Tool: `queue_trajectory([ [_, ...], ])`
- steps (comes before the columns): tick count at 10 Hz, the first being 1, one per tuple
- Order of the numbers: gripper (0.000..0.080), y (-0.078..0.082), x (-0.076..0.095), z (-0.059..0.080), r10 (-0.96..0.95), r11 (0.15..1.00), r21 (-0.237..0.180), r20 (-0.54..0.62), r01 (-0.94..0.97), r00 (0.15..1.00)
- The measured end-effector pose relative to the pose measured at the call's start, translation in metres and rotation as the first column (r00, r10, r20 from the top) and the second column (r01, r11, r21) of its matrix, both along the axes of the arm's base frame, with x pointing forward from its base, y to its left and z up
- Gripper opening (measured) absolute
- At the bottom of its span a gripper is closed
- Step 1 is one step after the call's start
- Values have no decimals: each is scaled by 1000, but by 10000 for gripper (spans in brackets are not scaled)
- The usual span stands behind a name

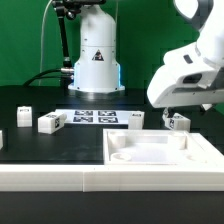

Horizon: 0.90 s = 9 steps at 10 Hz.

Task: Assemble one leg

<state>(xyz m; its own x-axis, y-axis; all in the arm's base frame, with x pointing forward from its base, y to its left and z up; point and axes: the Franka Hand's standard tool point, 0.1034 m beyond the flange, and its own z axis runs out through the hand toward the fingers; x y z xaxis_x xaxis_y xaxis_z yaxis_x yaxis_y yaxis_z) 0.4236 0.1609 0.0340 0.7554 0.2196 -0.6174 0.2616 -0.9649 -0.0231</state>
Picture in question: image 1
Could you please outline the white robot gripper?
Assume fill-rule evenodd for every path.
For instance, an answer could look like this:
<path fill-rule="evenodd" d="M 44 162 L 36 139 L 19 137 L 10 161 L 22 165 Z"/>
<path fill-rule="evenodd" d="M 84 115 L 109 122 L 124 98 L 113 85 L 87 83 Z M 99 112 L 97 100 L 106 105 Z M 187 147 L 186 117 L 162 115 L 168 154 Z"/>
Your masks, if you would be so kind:
<path fill-rule="evenodd" d="M 224 65 L 203 58 L 196 43 L 171 50 L 164 55 L 164 65 L 154 74 L 147 96 L 154 108 L 201 105 L 203 111 L 224 102 Z"/>

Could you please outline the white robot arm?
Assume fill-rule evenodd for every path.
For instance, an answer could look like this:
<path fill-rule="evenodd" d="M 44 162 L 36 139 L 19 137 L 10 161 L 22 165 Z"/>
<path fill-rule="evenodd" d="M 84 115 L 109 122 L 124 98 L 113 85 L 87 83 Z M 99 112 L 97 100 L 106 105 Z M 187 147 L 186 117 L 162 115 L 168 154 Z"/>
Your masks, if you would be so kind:
<path fill-rule="evenodd" d="M 178 13 L 199 32 L 198 39 L 167 52 L 154 74 L 147 96 L 155 108 L 224 102 L 224 0 L 173 0 Z M 69 90 L 88 98 L 125 89 L 115 59 L 116 23 L 98 5 L 81 13 L 80 58 Z"/>

